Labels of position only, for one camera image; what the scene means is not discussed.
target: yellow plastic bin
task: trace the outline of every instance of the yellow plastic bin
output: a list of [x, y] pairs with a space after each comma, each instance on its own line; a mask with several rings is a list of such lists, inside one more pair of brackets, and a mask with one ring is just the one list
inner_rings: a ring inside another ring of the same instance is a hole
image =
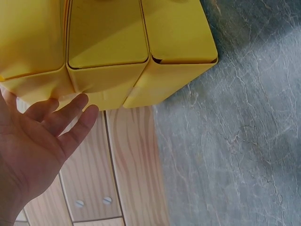
[[73, 0], [68, 71], [101, 110], [122, 106], [149, 58], [139, 0]]
[[142, 0], [150, 60], [124, 107], [155, 105], [217, 63], [199, 0]]
[[30, 104], [74, 93], [65, 66], [67, 4], [0, 1], [0, 82]]

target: gray marble floor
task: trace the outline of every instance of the gray marble floor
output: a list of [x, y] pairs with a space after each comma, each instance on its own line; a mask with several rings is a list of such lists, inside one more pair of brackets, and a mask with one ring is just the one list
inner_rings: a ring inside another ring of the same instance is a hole
[[171, 224], [299, 226], [301, 0], [201, 2], [220, 62], [154, 107]]

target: screw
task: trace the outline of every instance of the screw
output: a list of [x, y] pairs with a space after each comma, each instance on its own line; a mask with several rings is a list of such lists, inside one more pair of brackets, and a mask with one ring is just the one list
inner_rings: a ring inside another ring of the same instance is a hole
[[112, 198], [110, 198], [110, 197], [105, 197], [105, 198], [103, 199], [103, 203], [104, 203], [105, 205], [110, 205], [110, 204], [112, 203]]
[[75, 206], [77, 207], [77, 208], [83, 208], [84, 207], [84, 202], [82, 201], [82, 200], [76, 200], [75, 201]]

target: wood grain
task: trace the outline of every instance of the wood grain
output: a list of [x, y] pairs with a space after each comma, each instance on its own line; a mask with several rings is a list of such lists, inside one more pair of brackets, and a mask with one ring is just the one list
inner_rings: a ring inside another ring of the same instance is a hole
[[29, 226], [27, 222], [16, 221], [14, 226]]
[[[66, 161], [61, 175], [73, 221], [122, 216], [112, 172], [103, 113], [99, 113], [94, 127], [84, 142]], [[103, 204], [105, 197], [112, 198], [111, 205]], [[76, 207], [76, 200], [83, 201], [84, 206]]]
[[111, 110], [107, 117], [126, 225], [169, 225], [151, 107]]
[[122, 218], [74, 223], [74, 226], [124, 226]]
[[30, 201], [24, 210], [31, 226], [72, 225], [58, 176], [46, 192]]

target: skin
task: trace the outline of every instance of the skin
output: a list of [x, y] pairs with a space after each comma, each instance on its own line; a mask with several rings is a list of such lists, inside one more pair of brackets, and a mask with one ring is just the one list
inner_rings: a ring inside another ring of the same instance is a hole
[[[0, 226], [12, 226], [22, 208], [53, 182], [64, 162], [87, 136], [98, 116], [80, 94], [66, 107], [49, 99], [18, 112], [16, 96], [0, 92]], [[70, 122], [76, 125], [61, 135]]]

